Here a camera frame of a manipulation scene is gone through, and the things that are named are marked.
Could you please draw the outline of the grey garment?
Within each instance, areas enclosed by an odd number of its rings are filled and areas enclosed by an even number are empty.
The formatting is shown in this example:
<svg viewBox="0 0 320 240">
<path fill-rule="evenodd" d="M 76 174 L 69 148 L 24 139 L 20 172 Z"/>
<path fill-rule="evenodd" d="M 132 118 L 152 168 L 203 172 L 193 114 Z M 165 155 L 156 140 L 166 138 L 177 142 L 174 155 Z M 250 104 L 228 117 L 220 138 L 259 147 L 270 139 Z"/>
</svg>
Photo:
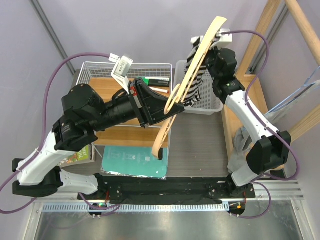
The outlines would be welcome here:
<svg viewBox="0 0 320 240">
<path fill-rule="evenodd" d="M 233 138 L 233 148 L 227 165 L 230 174 L 236 172 L 247 163 L 246 155 L 251 150 L 252 143 L 253 141 L 247 129 L 244 126 L 240 127 Z"/>
</svg>

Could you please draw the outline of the blue wire hanger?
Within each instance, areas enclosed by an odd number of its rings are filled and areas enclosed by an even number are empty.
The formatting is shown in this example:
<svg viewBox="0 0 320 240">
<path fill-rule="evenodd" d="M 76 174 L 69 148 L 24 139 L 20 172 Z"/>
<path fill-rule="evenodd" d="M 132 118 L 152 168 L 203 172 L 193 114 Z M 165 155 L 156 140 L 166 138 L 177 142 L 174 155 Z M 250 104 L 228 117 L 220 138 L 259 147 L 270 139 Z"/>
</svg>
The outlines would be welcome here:
<svg viewBox="0 0 320 240">
<path fill-rule="evenodd" d="M 299 102 L 301 102 L 312 91 L 320 88 L 320 80 L 310 82 L 312 77 L 320 70 L 318 66 L 314 72 L 307 78 L 304 84 L 294 91 L 291 95 L 287 96 L 284 100 L 269 110 L 264 116 L 271 123 L 275 124 L 279 122 L 284 116 L 286 116 Z"/>
</svg>

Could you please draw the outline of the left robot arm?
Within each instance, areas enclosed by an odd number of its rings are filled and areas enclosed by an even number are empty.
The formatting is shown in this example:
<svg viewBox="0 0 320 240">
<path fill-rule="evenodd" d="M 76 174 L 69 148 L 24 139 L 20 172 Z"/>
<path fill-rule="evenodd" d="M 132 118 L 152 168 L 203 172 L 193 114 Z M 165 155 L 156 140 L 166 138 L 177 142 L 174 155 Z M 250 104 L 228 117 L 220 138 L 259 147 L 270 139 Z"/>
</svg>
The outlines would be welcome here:
<svg viewBox="0 0 320 240">
<path fill-rule="evenodd" d="M 182 103 L 167 106 L 168 98 L 153 91 L 141 78 L 129 81 L 108 102 L 88 84 L 76 85 L 61 101 L 63 115 L 45 141 L 28 158 L 12 161 L 17 175 L 12 184 L 14 195 L 42 198 L 71 192 L 100 200 L 107 192 L 101 174 L 70 173 L 62 170 L 59 163 L 97 141 L 97 132 L 133 119 L 141 127 L 148 127 L 185 110 Z"/>
</svg>

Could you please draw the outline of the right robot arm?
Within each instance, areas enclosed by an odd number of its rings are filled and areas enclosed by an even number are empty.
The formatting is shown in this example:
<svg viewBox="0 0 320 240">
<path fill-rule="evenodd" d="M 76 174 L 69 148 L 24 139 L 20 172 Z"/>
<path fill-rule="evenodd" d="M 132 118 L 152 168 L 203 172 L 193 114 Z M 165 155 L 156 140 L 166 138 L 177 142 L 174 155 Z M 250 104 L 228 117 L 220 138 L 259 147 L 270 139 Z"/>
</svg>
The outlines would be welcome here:
<svg viewBox="0 0 320 240">
<path fill-rule="evenodd" d="M 245 87 L 235 77 L 237 61 L 234 51 L 214 47 L 204 62 L 213 80 L 215 96 L 235 113 L 253 142 L 245 164 L 226 177 L 226 193 L 233 198 L 240 197 L 251 181 L 287 163 L 292 138 L 288 131 L 280 132 L 268 123 L 246 96 Z"/>
</svg>

